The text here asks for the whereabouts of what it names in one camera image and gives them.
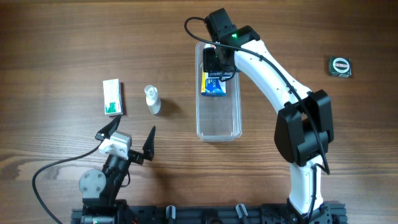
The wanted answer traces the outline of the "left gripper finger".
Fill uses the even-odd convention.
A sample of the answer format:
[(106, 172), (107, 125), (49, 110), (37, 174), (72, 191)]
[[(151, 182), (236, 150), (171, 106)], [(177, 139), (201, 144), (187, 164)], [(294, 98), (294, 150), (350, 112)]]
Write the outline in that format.
[(117, 115), (114, 119), (108, 123), (106, 126), (101, 128), (95, 135), (95, 139), (99, 141), (104, 141), (105, 139), (110, 139), (111, 135), (118, 129), (121, 121), (121, 115)]
[(156, 127), (153, 126), (142, 147), (144, 159), (149, 161), (152, 161), (154, 158), (155, 130)]

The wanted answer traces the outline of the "blue yellow VapoDrops box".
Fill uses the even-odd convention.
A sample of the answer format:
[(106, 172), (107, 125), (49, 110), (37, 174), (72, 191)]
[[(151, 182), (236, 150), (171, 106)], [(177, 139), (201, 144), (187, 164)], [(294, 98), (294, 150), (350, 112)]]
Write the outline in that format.
[(226, 83), (217, 77), (210, 77), (208, 72), (202, 72), (201, 90), (202, 96), (226, 96)]

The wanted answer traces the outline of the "white green medicine box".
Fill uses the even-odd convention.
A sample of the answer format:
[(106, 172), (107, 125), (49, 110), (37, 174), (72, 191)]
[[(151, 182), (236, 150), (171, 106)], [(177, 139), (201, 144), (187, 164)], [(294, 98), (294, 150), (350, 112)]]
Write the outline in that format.
[(119, 79), (104, 80), (104, 113), (108, 116), (123, 114), (123, 101)]

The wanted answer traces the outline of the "small white spray bottle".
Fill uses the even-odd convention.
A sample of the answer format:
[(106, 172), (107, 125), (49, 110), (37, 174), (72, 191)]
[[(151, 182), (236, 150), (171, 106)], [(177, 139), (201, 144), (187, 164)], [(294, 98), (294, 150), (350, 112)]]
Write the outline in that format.
[(159, 93), (157, 88), (153, 85), (147, 85), (144, 88), (144, 93), (146, 94), (146, 103), (152, 114), (157, 114), (160, 111), (161, 101), (159, 98)]

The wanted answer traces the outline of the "dark green round-logo box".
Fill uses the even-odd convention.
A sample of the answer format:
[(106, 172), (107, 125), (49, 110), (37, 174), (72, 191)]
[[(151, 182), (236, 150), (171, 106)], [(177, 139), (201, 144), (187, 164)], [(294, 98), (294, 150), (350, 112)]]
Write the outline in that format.
[(344, 57), (330, 57), (328, 61), (328, 74), (331, 77), (352, 77), (351, 60)]

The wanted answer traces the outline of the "white Hansaplast box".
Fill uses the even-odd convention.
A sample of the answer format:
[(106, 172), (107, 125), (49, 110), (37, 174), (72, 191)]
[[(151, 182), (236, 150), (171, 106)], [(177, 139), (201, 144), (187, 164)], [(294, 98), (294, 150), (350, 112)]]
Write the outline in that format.
[[(205, 47), (215, 47), (214, 45), (210, 45), (210, 44), (205, 44)], [(225, 80), (225, 79), (229, 79), (230, 77), (232, 77), (234, 74), (233, 73), (210, 73), (209, 76), (210, 77), (217, 77), (221, 80)]]

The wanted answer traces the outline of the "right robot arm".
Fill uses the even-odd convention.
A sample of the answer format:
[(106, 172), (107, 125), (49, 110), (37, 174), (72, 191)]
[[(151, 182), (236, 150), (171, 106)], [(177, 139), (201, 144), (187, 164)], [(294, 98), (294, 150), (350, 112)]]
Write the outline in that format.
[(260, 35), (250, 26), (238, 29), (225, 9), (210, 13), (204, 23), (220, 65), (245, 73), (275, 109), (274, 142), (290, 164), (289, 204), (302, 219), (311, 220), (323, 205), (321, 173), (330, 173), (326, 159), (334, 138), (330, 97), (293, 78)]

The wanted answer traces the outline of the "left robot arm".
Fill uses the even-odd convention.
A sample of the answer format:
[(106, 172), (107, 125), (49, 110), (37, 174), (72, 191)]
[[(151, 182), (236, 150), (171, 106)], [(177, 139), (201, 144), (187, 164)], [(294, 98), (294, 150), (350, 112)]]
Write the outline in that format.
[(90, 169), (81, 176), (83, 208), (72, 211), (72, 223), (139, 223), (127, 201), (116, 197), (124, 187), (124, 178), (130, 176), (130, 165), (153, 160), (156, 127), (152, 127), (142, 152), (137, 152), (131, 149), (132, 136), (118, 131), (120, 121), (121, 116), (117, 115), (95, 135), (95, 139), (101, 141), (98, 150), (108, 158), (101, 170)]

